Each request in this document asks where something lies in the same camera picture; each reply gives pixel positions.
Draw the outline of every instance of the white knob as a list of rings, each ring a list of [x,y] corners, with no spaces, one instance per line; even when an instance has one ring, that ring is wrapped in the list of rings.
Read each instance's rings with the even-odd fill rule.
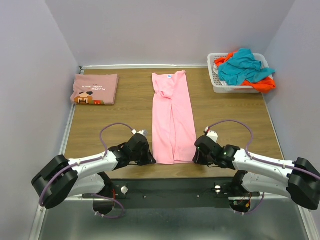
[[[123,187],[121,188],[121,192],[122,192],[123,194],[126,194],[126,193],[128,192],[128,188],[127,188],[126,186],[123,186]]]

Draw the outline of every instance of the metal frame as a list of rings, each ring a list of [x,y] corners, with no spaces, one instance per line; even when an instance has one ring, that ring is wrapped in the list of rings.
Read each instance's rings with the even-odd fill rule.
[[[202,68],[202,67],[207,67],[207,65],[104,65],[104,66],[82,66],[80,67],[81,71],[80,74],[84,74],[84,71],[86,69],[142,69],[142,68]],[[272,121],[272,118],[270,116],[269,113],[269,109],[267,107],[267,103],[265,100],[264,95],[263,96],[263,100],[271,121],[271,125],[273,127],[274,133],[275,133],[275,137],[276,140],[278,142],[279,148],[280,148],[280,152],[281,155],[284,159],[284,155],[279,143],[279,139],[277,136],[277,132],[275,130],[274,127],[274,123]],[[64,154],[66,151],[66,147],[67,147],[67,143],[68,143],[68,139],[69,139],[69,134],[70,134],[70,130],[71,130],[71,126],[72,126],[72,122],[73,122],[73,118],[74,118],[74,114],[75,114],[75,109],[76,109],[76,105],[73,104],[70,108],[70,114],[69,114],[69,118],[68,118],[68,122],[64,131],[64,135],[63,135],[63,140],[62,140],[62,144],[60,147],[60,151],[59,154]],[[273,195],[273,194],[266,194],[265,196],[266,199],[283,199],[285,197],[283,196],[279,196],[279,195]],[[66,201],[92,201],[91,199],[84,199],[81,196],[73,196],[73,197],[68,197],[66,199]],[[320,236],[316,227],[316,224],[314,222],[314,218],[311,214],[311,212],[308,209],[305,209],[301,206],[298,206],[299,208],[299,212],[301,214],[302,217],[302,221],[305,227],[305,230],[307,232],[308,238],[309,240],[319,240]],[[29,240],[39,240],[40,237],[40,233],[41,233],[41,229],[43,226],[43,222],[44,222],[44,218],[45,218],[45,214],[46,214],[46,208],[41,207],[40,205],[38,206],[36,213],[35,213],[35,217],[34,217],[34,221],[33,221],[33,225],[32,225],[32,229],[31,229],[31,233],[29,236]]]
[[[179,69],[179,68],[207,68],[206,64],[114,64],[114,65],[88,65],[81,66],[81,70],[86,69]]]

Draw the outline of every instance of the white robotic arm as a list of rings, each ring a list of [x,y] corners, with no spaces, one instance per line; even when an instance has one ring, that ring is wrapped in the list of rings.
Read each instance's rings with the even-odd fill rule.
[[[126,167],[130,162],[139,166],[156,163],[145,131],[133,130],[132,133],[134,135],[128,142],[110,147],[107,154],[102,152],[85,158],[70,159],[63,155],[56,156],[31,182],[40,196],[40,204],[50,209],[67,197],[87,193],[111,198],[110,194],[115,186],[104,172]],[[310,210],[318,208],[320,174],[309,161],[303,158],[294,162],[273,159],[233,145],[221,147],[217,140],[217,133],[206,128],[205,135],[195,142],[197,149],[193,162],[238,170],[232,181],[218,190],[223,195],[243,197],[264,192],[291,198]]]
[[[292,199],[296,204],[316,210],[320,201],[320,173],[304,159],[279,160],[248,152],[237,146],[217,144],[216,132],[206,128],[205,135],[195,142],[193,162],[238,170],[232,183],[218,191],[241,196],[263,192]]]

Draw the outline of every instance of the pink shirt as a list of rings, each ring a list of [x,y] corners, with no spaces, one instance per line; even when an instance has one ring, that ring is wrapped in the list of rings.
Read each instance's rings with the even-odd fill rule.
[[[191,163],[196,129],[186,71],[152,74],[152,151],[159,164]]]

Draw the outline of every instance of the teal shirt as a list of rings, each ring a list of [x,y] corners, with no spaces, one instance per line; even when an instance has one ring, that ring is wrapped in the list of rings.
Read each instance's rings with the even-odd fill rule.
[[[240,48],[227,62],[218,67],[218,76],[230,86],[239,86],[245,80],[257,83],[276,71],[272,68],[262,68],[250,49]]]

